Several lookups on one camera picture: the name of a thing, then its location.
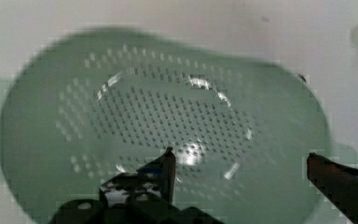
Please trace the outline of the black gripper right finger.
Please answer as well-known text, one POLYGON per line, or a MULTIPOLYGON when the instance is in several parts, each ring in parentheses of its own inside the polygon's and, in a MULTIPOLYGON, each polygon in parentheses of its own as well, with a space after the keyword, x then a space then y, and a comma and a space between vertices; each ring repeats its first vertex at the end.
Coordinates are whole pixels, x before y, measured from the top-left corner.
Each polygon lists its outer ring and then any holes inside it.
POLYGON ((310 153, 308 180, 353 224, 358 224, 358 169, 310 153))

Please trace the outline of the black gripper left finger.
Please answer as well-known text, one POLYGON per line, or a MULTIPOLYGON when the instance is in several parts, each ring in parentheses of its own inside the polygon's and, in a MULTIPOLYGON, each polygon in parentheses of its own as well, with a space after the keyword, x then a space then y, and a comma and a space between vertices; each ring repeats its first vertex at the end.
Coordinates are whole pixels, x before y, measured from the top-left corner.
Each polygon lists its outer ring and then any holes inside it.
POLYGON ((132 193, 149 192, 171 203, 176 174, 173 148, 137 169, 135 173, 121 173, 102 183, 99 199, 105 205, 124 203, 132 193))

